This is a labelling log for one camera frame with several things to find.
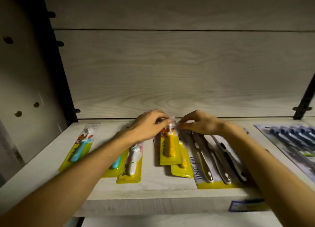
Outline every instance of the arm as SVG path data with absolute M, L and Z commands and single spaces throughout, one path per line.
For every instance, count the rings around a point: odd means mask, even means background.
M 313 226 L 315 192 L 239 126 L 200 111 L 182 118 L 179 128 L 224 137 L 248 168 L 283 226 Z
M 131 127 L 116 134 L 66 171 L 60 173 L 1 218 L 1 226 L 62 226 L 84 204 L 94 186 L 112 163 L 130 146 L 158 134 L 171 120 L 158 110 L 140 115 Z

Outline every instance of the person's right arm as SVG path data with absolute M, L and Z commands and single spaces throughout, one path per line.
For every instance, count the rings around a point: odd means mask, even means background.
M 225 138 L 283 226 L 315 226 L 315 192 L 248 136 L 242 127 L 194 111 L 182 118 L 179 128 Z

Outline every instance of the turquoise toothbrush handle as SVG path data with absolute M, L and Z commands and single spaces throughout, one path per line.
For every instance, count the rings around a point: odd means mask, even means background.
M 76 152 L 73 154 L 72 158 L 71 158 L 71 162 L 76 162 L 80 159 L 80 156 L 83 152 L 83 149 L 85 147 L 85 144 L 88 142 L 89 140 L 82 140 L 80 143 L 79 148 L 76 150 Z
M 112 164 L 112 169 L 117 169 L 119 167 L 121 156 Z

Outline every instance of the forearm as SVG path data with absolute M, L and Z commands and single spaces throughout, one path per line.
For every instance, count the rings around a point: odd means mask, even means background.
M 3 226 L 62 226 L 84 204 L 104 172 L 132 144 L 128 135 L 110 140 L 8 211 L 1 218 Z
M 273 212 L 284 226 L 315 223 L 315 193 L 285 165 L 237 127 L 225 138 L 248 168 Z

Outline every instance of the person's left hand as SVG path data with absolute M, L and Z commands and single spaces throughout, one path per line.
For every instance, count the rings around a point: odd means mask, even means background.
M 161 118 L 166 118 L 166 120 L 156 124 L 156 121 Z M 156 136 L 156 134 L 171 122 L 172 119 L 170 119 L 167 114 L 161 110 L 155 109 L 137 117 L 130 128 L 128 128 L 127 132 L 132 138 L 135 138 L 135 143 L 139 143 Z

